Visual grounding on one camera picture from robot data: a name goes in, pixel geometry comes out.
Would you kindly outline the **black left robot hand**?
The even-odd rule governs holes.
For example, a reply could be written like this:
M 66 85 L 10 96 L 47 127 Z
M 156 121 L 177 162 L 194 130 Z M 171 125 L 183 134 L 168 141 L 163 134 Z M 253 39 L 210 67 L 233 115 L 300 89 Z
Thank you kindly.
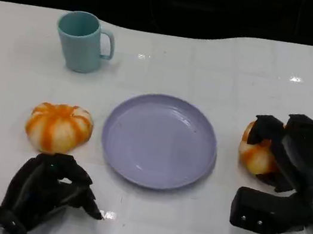
M 12 178 L 1 206 L 27 231 L 66 207 L 82 208 L 91 218 L 102 220 L 92 184 L 73 156 L 40 153 Z

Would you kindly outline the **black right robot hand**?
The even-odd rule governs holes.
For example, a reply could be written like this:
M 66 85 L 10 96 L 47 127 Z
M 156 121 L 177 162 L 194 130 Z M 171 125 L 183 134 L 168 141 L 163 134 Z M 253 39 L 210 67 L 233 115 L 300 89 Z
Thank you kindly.
M 276 192 L 313 192 L 313 119 L 291 114 L 287 123 L 259 115 L 244 130 L 239 159 Z

